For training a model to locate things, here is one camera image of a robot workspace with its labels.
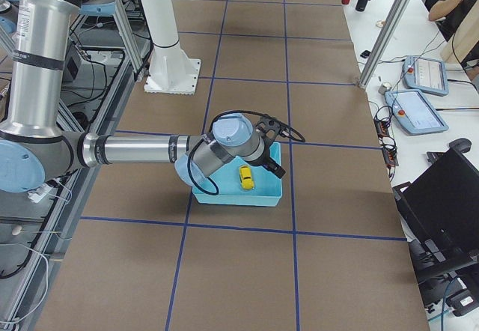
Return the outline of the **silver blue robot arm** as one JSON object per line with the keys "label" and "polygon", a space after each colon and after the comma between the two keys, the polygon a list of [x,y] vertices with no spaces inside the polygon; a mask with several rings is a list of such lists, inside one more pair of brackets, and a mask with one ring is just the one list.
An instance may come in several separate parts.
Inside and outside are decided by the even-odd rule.
{"label": "silver blue robot arm", "polygon": [[257,123],[247,111],[215,117],[201,136],[121,138],[97,135],[91,125],[112,76],[76,90],[69,67],[73,15],[111,16],[121,0],[19,0],[8,108],[1,122],[1,189],[27,192],[80,168],[114,163],[171,163],[188,185],[200,186],[236,158],[283,177],[270,147],[287,128],[274,117]]}

